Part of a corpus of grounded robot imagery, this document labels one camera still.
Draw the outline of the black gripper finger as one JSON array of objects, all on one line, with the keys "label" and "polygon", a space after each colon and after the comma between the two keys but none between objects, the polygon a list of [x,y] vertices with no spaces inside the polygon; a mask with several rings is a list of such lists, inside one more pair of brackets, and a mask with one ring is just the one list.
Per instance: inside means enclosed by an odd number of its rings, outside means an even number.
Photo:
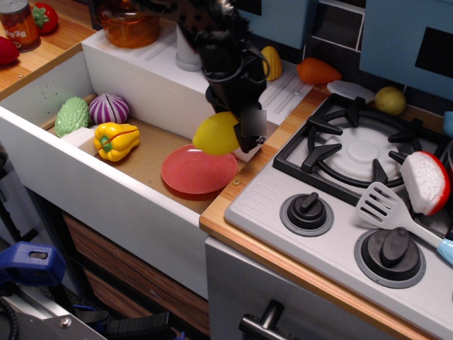
[{"label": "black gripper finger", "polygon": [[230,109],[225,104],[223,104],[222,102],[219,102],[219,101],[211,102],[211,106],[215,113],[222,113],[222,112],[234,113],[234,111],[232,109]]},{"label": "black gripper finger", "polygon": [[249,153],[267,138],[267,111],[250,109],[242,110],[234,132],[242,152]]}]

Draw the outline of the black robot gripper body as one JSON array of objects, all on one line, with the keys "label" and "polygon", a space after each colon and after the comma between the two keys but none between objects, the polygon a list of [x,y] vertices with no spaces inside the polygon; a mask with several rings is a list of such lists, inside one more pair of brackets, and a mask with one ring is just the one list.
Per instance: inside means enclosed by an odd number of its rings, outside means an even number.
[{"label": "black robot gripper body", "polygon": [[209,84],[205,98],[210,104],[222,102],[237,118],[242,110],[262,109],[259,99],[267,87],[262,65],[241,65],[226,72],[205,67],[205,78]]}]

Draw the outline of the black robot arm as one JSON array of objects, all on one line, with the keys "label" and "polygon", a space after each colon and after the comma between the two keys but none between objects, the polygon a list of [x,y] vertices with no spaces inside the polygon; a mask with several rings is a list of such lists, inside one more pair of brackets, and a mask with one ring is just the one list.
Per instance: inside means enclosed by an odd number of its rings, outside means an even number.
[{"label": "black robot arm", "polygon": [[267,86],[265,61],[250,40],[248,20],[242,18],[234,1],[137,1],[140,10],[177,23],[201,59],[202,73],[209,86],[207,101],[216,113],[230,111],[238,123],[233,135],[242,152],[248,153],[265,140],[264,134],[247,126],[262,106]]}]

